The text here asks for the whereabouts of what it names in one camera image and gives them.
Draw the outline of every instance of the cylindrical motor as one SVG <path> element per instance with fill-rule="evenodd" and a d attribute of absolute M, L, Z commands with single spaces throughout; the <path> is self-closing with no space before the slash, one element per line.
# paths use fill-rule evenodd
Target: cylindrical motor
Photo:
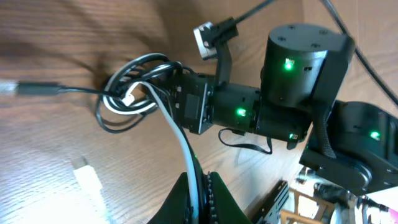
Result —
<path fill-rule="evenodd" d="M 256 128 L 260 91 L 228 84 L 213 95 L 213 124 L 252 133 Z"/>
<path fill-rule="evenodd" d="M 261 73 L 262 99 L 279 106 L 306 108 L 337 35 L 310 24 L 280 26 L 270 32 Z"/>

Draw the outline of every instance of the mounting hole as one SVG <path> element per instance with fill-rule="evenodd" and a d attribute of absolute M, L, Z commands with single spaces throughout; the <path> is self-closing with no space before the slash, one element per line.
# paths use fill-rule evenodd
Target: mounting hole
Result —
<path fill-rule="evenodd" d="M 311 47 L 313 47 L 313 48 L 319 48 L 320 46 L 321 46 L 320 44 L 316 44 L 316 43 L 311 44 Z"/>
<path fill-rule="evenodd" d="M 320 30 L 320 31 L 319 31 L 319 34 L 320 34 L 320 35 L 327 35 L 327 34 L 328 34 L 328 31 L 327 31 L 327 30 Z"/>

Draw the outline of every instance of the wood grain surface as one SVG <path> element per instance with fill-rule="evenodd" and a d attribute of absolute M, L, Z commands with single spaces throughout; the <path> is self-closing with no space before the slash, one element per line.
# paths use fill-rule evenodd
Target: wood grain surface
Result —
<path fill-rule="evenodd" d="M 371 0 L 361 0 L 372 4 Z M 238 16 L 261 0 L 3 0 L 0 1 L 0 78 L 62 82 L 99 88 L 127 60 L 162 52 L 195 71 L 215 72 L 215 62 L 202 61 L 192 29 L 206 22 Z M 278 0 L 238 26 L 239 37 L 229 43 L 233 56 L 232 83 L 259 86 L 268 32 L 279 25 L 303 22 L 307 14 L 322 25 L 316 0 Z M 351 16 L 345 1 L 337 1 L 343 16 Z M 373 9 L 358 9 L 356 15 Z M 383 11 L 378 6 L 374 10 Z M 364 50 L 380 54 L 376 68 L 397 83 L 396 45 L 376 45 L 369 28 L 356 37 L 367 39 Z M 388 42 L 397 32 L 390 23 L 378 26 Z M 360 77 L 366 77 L 361 71 Z M 344 97 L 371 100 L 393 110 L 371 80 L 349 76 Z M 103 131 L 93 116 L 94 96 L 80 93 L 51 98 L 0 98 L 0 222 L 95 223 L 82 207 L 87 203 L 73 175 L 72 161 L 85 156 L 103 184 L 103 197 L 115 223 L 146 223 L 162 205 L 185 165 L 180 146 L 160 111 L 122 134 Z M 106 118 L 120 119 L 109 113 Z M 221 127 L 188 138 L 205 172 L 217 171 L 246 214 L 279 179 L 292 180 L 303 144 L 288 151 L 273 141 L 274 154 L 222 145 Z M 266 147 L 266 139 L 225 133 L 225 141 Z"/>

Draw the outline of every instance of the black plastic housing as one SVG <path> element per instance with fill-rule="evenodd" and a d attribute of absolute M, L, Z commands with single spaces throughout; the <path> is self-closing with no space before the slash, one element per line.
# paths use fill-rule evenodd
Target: black plastic housing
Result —
<path fill-rule="evenodd" d="M 351 37 L 324 27 L 291 24 L 275 28 L 268 36 L 261 72 L 262 100 L 309 111 L 315 87 L 323 84 L 318 79 L 322 71 L 328 69 L 335 73 L 331 75 L 334 81 L 328 83 L 330 89 L 323 91 L 335 98 L 354 48 Z M 333 67 L 325 67 L 326 60 L 334 57 L 332 52 L 337 54 L 338 61 L 333 62 Z"/>
<path fill-rule="evenodd" d="M 259 112 L 258 88 L 229 84 L 213 95 L 213 124 L 252 133 L 256 128 Z M 245 115 L 238 115 L 244 110 Z"/>
<path fill-rule="evenodd" d="M 337 159 L 321 155 L 311 134 L 300 163 L 356 195 L 398 186 L 397 127 L 398 120 L 377 106 L 336 102 L 328 136 Z"/>

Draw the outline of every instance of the cable bundle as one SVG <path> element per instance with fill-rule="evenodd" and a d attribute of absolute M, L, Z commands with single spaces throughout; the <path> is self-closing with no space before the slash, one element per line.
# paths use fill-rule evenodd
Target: cable bundle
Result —
<path fill-rule="evenodd" d="M 150 70 L 142 69 L 143 65 L 154 61 L 161 61 L 164 63 Z M 121 133 L 135 127 L 146 115 L 154 112 L 157 109 L 157 104 L 153 101 L 153 95 L 147 95 L 145 99 L 139 101 L 136 101 L 132 95 L 132 91 L 142 82 L 147 82 L 148 85 L 156 89 L 158 93 L 165 95 L 169 104 L 168 113 L 173 116 L 170 105 L 170 93 L 168 93 L 167 90 L 155 86 L 151 81 L 162 75 L 173 75 L 174 72 L 177 74 L 181 73 L 182 69 L 183 66 L 180 62 L 171 62 L 166 55 L 160 53 L 147 54 L 131 60 L 111 76 L 104 88 L 105 93 L 112 93 L 120 97 L 112 97 L 109 94 L 103 94 L 98 97 L 96 102 L 96 119 L 98 124 L 107 132 Z M 106 121 L 101 116 L 101 102 L 113 113 L 121 115 L 139 114 L 141 117 L 126 128 L 111 129 L 108 126 L 119 126 L 120 124 L 105 124 Z"/>

